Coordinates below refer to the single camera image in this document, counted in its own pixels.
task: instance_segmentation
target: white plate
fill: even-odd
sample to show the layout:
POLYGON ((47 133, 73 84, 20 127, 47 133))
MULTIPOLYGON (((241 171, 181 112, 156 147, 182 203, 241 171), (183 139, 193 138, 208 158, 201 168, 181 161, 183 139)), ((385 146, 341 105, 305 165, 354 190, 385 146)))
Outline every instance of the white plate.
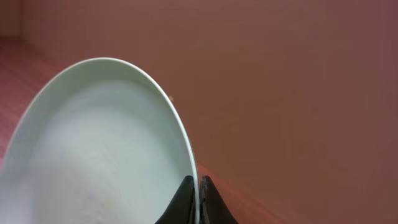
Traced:
POLYGON ((154 224, 186 175, 198 222, 195 159, 167 95, 130 63, 85 60, 22 117, 0 177, 0 223, 154 224))

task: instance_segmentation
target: pink wall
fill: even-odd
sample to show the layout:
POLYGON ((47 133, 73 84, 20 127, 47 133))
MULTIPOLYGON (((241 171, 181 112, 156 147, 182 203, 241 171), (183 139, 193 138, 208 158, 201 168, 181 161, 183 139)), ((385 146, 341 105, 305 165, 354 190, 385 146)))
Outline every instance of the pink wall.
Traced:
POLYGON ((24 0, 67 66, 130 61, 197 160, 290 223, 397 223, 397 2, 24 0))
POLYGON ((20 10, 20 0, 0 0, 0 37, 19 35, 20 10))

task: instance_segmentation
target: wooden floor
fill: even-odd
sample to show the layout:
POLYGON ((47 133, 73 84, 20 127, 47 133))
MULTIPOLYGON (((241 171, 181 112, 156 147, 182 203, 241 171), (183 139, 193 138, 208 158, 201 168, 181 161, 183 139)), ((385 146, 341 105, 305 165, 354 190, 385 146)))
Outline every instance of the wooden floor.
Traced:
MULTIPOLYGON (((20 40, 0 39, 0 165, 12 132, 29 102, 61 69, 20 40)), ((211 170, 201 164, 197 166, 200 177, 206 174, 213 179, 238 222, 285 223, 211 170)))

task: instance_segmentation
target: plate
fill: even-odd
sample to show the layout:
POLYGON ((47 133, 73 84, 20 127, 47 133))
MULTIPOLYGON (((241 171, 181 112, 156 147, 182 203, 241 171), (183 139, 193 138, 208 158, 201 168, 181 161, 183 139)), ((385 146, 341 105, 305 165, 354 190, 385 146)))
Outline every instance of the plate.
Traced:
POLYGON ((72 65, 34 98, 0 176, 0 223, 155 223, 195 159, 161 87, 114 58, 72 65))

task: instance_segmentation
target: red floor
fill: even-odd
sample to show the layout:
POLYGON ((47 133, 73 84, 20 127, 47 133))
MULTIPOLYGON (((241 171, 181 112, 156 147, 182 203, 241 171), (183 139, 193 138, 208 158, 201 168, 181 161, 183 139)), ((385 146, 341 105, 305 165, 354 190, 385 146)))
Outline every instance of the red floor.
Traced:
MULTIPOLYGON (((22 113, 35 94, 61 69, 19 40, 0 39, 0 165, 22 113)), ((211 170, 201 164, 197 166, 200 176, 206 174, 213 179, 238 222, 284 223, 211 170)))

